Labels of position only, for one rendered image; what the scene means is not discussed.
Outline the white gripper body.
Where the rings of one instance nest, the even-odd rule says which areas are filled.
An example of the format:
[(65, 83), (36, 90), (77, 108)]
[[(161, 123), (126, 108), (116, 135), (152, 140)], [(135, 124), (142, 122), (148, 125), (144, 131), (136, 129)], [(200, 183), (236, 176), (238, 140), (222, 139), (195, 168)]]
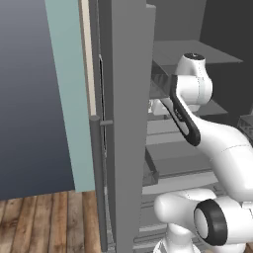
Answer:
[(150, 100), (148, 104), (148, 112), (153, 115), (165, 115), (166, 108), (159, 99)]

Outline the grey fridge door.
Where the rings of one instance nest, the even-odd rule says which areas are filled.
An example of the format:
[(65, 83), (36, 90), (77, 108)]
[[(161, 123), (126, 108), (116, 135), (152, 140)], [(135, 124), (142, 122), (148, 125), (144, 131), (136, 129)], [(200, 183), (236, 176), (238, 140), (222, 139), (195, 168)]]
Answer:
[(115, 253), (132, 253), (138, 235), (150, 89), (155, 7), (146, 0), (90, 0), (98, 47), (104, 136), (104, 190), (110, 220), (101, 234)]

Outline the teal cabinet side panel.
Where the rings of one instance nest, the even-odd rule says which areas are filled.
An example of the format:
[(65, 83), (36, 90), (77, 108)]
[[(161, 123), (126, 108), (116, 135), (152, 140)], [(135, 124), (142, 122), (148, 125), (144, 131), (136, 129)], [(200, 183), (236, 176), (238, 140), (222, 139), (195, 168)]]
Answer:
[(76, 192), (95, 189), (78, 0), (45, 0)]

